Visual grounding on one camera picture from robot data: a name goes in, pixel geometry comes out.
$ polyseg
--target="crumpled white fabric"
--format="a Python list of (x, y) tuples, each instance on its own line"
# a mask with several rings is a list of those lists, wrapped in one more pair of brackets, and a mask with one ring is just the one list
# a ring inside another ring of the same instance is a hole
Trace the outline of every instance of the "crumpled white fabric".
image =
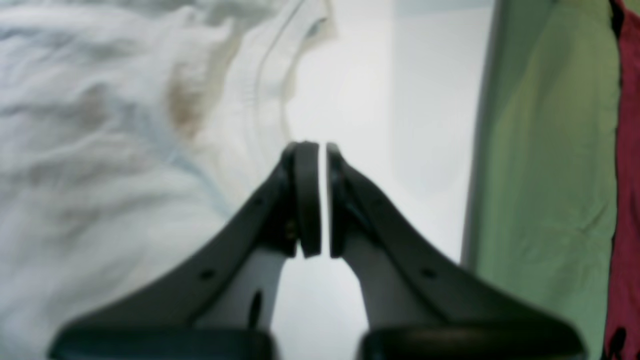
[(288, 141), (322, 0), (0, 5), (0, 359), (171, 270)]

